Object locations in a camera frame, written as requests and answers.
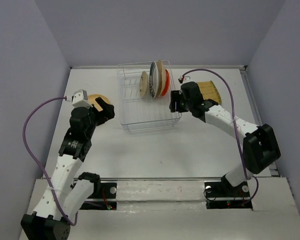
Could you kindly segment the orange round plate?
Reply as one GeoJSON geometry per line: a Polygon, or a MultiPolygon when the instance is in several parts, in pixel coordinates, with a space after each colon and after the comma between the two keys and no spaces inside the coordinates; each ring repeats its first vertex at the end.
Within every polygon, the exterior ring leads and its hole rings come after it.
{"type": "Polygon", "coordinates": [[[169,71],[167,69],[165,69],[165,86],[164,89],[161,93],[161,96],[165,96],[169,90],[169,86],[170,86],[170,74],[169,71]]]}

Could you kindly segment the white plate with green rim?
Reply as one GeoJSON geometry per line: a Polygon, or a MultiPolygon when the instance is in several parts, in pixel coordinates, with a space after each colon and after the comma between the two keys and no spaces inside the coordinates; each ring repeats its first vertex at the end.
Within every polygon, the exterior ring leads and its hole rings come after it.
{"type": "Polygon", "coordinates": [[[149,90],[150,96],[155,98],[158,96],[160,89],[160,74],[158,64],[153,61],[150,65],[150,72],[149,72],[149,90]]]}

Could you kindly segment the cream plate with leaf pattern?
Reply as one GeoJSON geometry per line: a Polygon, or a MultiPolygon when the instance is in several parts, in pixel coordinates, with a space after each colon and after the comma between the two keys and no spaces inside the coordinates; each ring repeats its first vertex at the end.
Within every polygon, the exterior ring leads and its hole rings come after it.
{"type": "Polygon", "coordinates": [[[158,91],[156,94],[156,97],[162,96],[162,93],[165,89],[166,86],[166,70],[163,62],[161,60],[158,60],[156,62],[157,64],[157,69],[158,69],[158,91]]]}

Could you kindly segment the white wire dish rack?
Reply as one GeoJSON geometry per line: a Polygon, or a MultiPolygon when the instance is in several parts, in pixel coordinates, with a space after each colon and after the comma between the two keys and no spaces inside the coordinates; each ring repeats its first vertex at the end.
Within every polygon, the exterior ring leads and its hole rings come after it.
{"type": "Polygon", "coordinates": [[[168,60],[161,60],[170,76],[167,94],[152,98],[148,87],[147,96],[140,97],[141,74],[143,71],[147,72],[149,83],[151,63],[157,61],[126,63],[117,66],[120,123],[128,132],[171,128],[182,117],[181,113],[171,112],[169,109],[170,93],[176,87],[168,60]]]}

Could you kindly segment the small cream plate with flowers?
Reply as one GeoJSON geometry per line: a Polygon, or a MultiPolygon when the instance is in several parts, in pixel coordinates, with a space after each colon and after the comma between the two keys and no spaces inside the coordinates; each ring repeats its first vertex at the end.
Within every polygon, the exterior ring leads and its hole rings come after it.
{"type": "Polygon", "coordinates": [[[143,71],[139,82],[139,96],[144,99],[149,92],[149,76],[146,71],[143,71]]]}

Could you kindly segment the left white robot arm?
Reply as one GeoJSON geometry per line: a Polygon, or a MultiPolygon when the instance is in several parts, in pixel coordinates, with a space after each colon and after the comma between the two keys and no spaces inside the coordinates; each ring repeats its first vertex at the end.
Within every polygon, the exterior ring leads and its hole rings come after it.
{"type": "Polygon", "coordinates": [[[88,197],[100,194],[101,180],[95,173],[83,172],[76,182],[74,176],[84,163],[92,146],[96,127],[115,117],[114,106],[102,97],[91,104],[87,98],[72,97],[67,132],[58,151],[52,176],[37,158],[47,188],[32,213],[24,214],[21,227],[29,240],[66,240],[71,227],[76,226],[78,211],[88,197]]]}

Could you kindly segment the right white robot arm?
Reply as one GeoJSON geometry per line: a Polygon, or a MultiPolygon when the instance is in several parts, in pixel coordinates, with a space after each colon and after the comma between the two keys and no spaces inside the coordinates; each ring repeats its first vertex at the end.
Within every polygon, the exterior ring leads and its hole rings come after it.
{"type": "Polygon", "coordinates": [[[193,117],[235,139],[241,162],[221,178],[220,190],[225,196],[232,196],[241,183],[258,175],[281,157],[270,125],[247,122],[225,110],[218,102],[204,99],[199,85],[193,81],[182,84],[180,90],[171,91],[169,109],[172,113],[190,112],[193,117]]]}

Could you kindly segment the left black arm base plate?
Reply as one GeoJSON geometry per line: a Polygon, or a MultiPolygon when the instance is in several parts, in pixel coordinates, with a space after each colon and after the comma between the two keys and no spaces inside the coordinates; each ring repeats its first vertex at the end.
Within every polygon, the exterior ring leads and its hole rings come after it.
{"type": "Polygon", "coordinates": [[[89,196],[80,210],[114,211],[117,209],[117,183],[101,182],[100,190],[89,196]]]}

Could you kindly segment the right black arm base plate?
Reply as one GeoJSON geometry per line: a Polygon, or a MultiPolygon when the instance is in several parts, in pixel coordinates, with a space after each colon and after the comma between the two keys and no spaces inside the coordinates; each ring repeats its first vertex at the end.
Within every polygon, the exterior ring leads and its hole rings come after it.
{"type": "Polygon", "coordinates": [[[248,183],[245,181],[236,187],[224,188],[221,181],[204,183],[203,196],[208,210],[253,209],[248,183]]]}

